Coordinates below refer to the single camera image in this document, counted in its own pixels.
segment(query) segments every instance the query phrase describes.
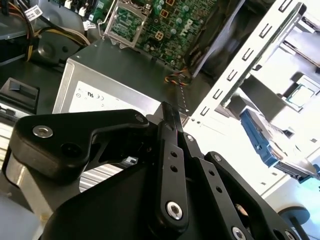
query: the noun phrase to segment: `white sticker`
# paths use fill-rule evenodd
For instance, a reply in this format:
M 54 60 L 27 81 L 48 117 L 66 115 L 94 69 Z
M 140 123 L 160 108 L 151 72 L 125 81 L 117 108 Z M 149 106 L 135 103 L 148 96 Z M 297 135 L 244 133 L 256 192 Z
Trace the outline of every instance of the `white sticker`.
M 43 12 L 41 11 L 38 5 L 34 5 L 33 7 L 26 10 L 24 13 L 30 22 L 43 14 Z
M 90 21 L 92 21 L 92 20 L 94 19 L 94 17 L 95 17 L 94 15 L 90 14 L 88 19 L 89 19 Z
M 88 29 L 95 29 L 96 25 L 89 20 L 83 22 L 83 28 L 85 31 L 88 31 Z
M 78 113 L 121 109 L 134 109 L 144 115 L 144 112 L 138 107 L 122 101 L 82 81 L 78 81 L 69 112 Z

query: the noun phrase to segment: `silver screw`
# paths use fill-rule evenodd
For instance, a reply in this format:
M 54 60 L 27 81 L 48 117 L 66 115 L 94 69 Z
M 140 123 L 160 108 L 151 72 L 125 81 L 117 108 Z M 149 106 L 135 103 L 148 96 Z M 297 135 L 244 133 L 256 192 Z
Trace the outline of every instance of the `silver screw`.
M 288 237 L 290 240 L 296 240 L 295 237 L 291 234 L 291 232 L 285 231 L 285 234 L 287 235 L 287 237 Z
M 166 204 L 166 210 L 170 217 L 175 220 L 180 220 L 182 218 L 182 209 L 174 201 L 170 201 Z
M 190 136 L 190 135 L 187 135 L 186 137 L 188 138 L 188 140 L 189 140 L 190 142 L 194 142 L 194 141 L 195 141 L 195 139 L 194 139 L 192 136 Z
M 246 240 L 246 236 L 244 235 L 244 233 L 236 226 L 232 228 L 232 234 L 236 240 Z
M 47 139 L 53 136 L 54 132 L 48 126 L 35 126 L 32 130 L 33 134 L 39 138 Z
M 214 154 L 213 157 L 214 157 L 215 160 L 217 160 L 218 162 L 221 162 L 221 158 L 220 158 L 217 154 Z
M 141 123 L 144 122 L 144 119 L 142 118 L 142 116 L 140 116 L 140 115 L 138 115 L 138 114 L 135 115 L 135 118 L 136 118 L 139 122 L 141 122 Z

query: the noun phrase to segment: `motherboard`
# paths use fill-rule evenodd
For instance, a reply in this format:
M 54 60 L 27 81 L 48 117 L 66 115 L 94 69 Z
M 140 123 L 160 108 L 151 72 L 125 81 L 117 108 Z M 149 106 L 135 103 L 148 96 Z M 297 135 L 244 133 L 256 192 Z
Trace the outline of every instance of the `motherboard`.
M 54 1 L 100 25 L 121 48 L 142 50 L 180 70 L 218 0 Z

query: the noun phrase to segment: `white metal frame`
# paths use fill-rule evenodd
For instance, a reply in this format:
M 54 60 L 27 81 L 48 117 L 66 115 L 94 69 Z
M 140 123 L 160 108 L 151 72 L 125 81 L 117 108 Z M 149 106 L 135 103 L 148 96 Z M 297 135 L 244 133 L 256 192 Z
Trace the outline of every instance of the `white metal frame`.
M 297 4 L 297 0 L 276 0 L 274 2 L 216 84 L 197 107 L 191 116 L 192 119 L 201 123 L 209 111 L 214 111 L 218 107 Z

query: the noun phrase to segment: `barcode label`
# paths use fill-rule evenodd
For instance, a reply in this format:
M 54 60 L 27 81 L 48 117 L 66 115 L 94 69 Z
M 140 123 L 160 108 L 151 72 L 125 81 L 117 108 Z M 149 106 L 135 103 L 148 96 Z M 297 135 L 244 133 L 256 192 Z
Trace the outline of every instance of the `barcode label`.
M 34 5 L 33 7 L 26 10 L 24 13 L 30 22 L 43 14 L 42 10 L 38 5 Z
M 83 22 L 83 28 L 84 28 L 85 31 L 88 31 L 88 29 L 95 29 L 96 25 L 87 20 L 87 21 Z

